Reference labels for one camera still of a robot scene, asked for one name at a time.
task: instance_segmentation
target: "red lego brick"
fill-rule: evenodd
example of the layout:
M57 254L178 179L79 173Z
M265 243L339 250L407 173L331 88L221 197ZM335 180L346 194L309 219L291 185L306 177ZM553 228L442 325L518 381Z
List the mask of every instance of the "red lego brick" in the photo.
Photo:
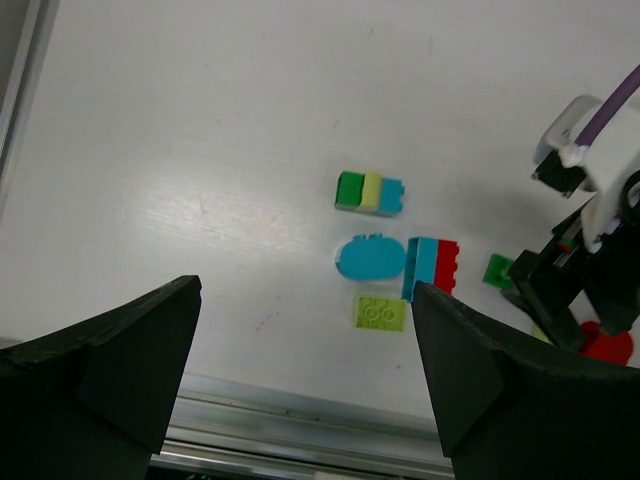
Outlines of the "red lego brick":
M613 363L615 365L626 365L633 354L633 339L628 332L621 333L615 337L600 332L600 325L597 322L585 322L580 328L587 337L585 343L578 350L579 353Z
M458 269L456 257L460 248L451 240L438 241L438 258L436 259L436 275L433 283L436 287L451 294L456 286L455 274Z

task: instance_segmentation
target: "purple cable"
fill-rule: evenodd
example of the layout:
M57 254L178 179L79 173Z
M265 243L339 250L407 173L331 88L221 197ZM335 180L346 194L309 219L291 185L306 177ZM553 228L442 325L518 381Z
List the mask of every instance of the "purple cable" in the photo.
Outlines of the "purple cable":
M622 105L629 100L629 97L631 97L639 87L640 65L622 81L620 86L616 88L611 96L600 106L576 138L575 144L579 147L590 147L602 129L607 126L607 123L609 123Z

